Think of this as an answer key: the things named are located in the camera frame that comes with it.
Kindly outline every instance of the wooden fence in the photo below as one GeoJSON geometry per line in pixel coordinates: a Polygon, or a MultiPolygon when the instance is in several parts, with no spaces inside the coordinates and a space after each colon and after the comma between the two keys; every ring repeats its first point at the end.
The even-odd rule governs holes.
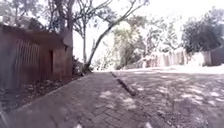
{"type": "Polygon", "coordinates": [[[168,53],[154,52],[150,56],[146,56],[140,61],[127,65],[122,69],[164,67],[173,65],[211,65],[211,55],[210,52],[187,54],[184,49],[178,49],[168,53]]]}

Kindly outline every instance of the bright sky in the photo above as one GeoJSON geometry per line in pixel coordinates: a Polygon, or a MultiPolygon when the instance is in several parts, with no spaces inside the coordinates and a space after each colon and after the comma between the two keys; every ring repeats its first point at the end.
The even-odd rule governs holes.
{"type": "MultiPolygon", "coordinates": [[[[113,8],[118,10],[118,8],[121,8],[121,5],[124,2],[121,2],[117,4],[114,3],[112,5],[113,8]]],[[[200,16],[204,13],[206,13],[209,9],[211,9],[213,6],[217,8],[224,8],[224,0],[150,0],[150,5],[146,6],[139,11],[137,11],[135,14],[138,15],[144,15],[148,16],[149,14],[157,15],[157,16],[166,16],[166,15],[181,15],[183,20],[186,20],[187,18],[191,16],[200,16]]],[[[100,28],[102,30],[105,29],[105,25],[102,24],[100,28]]],[[[101,32],[96,30],[89,30],[88,31],[88,42],[92,42],[93,38],[97,38],[101,32]]],[[[80,59],[82,59],[82,41],[80,38],[75,35],[74,37],[74,55],[80,59]]],[[[111,42],[111,38],[104,39],[106,42],[111,42]]],[[[91,48],[91,44],[87,46],[87,54],[89,55],[91,48]]],[[[97,49],[97,52],[95,54],[95,58],[101,56],[104,52],[102,44],[97,49]]]]}

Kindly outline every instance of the fence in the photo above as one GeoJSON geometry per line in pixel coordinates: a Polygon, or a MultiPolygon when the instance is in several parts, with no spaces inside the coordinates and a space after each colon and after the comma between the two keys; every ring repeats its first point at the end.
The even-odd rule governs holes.
{"type": "Polygon", "coordinates": [[[71,78],[72,48],[56,41],[56,35],[40,34],[0,24],[0,89],[15,89],[20,84],[46,79],[67,81],[71,78]]]}
{"type": "Polygon", "coordinates": [[[127,65],[122,69],[164,67],[172,65],[205,66],[211,65],[211,63],[210,52],[187,54],[184,49],[178,49],[168,53],[154,52],[150,56],[146,56],[142,60],[127,65]]]}

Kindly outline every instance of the brick pavement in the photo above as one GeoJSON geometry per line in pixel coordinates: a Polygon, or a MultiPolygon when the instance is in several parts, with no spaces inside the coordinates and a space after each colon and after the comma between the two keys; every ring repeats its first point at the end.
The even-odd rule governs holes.
{"type": "Polygon", "coordinates": [[[13,111],[9,118],[15,128],[78,128],[79,124],[83,128],[141,128],[146,122],[136,101],[110,73],[73,81],[13,111]]]}
{"type": "Polygon", "coordinates": [[[80,128],[79,124],[83,128],[223,128],[224,74],[175,72],[115,72],[138,91],[135,97],[110,73],[95,73],[13,111],[9,118],[15,128],[80,128]]]}

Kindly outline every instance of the wall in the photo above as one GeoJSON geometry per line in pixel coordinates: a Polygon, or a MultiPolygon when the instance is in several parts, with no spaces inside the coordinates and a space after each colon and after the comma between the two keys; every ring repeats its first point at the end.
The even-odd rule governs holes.
{"type": "Polygon", "coordinates": [[[50,79],[50,51],[29,40],[4,33],[0,27],[0,87],[15,89],[20,84],[50,79]]]}
{"type": "Polygon", "coordinates": [[[165,67],[173,65],[210,66],[212,65],[211,55],[210,52],[187,54],[184,49],[178,49],[168,53],[155,52],[122,69],[165,67]]]}
{"type": "Polygon", "coordinates": [[[211,51],[212,65],[218,66],[224,63],[224,47],[219,47],[211,51]]]}
{"type": "Polygon", "coordinates": [[[72,49],[61,48],[54,50],[53,73],[55,79],[67,81],[72,77],[72,49]]]}

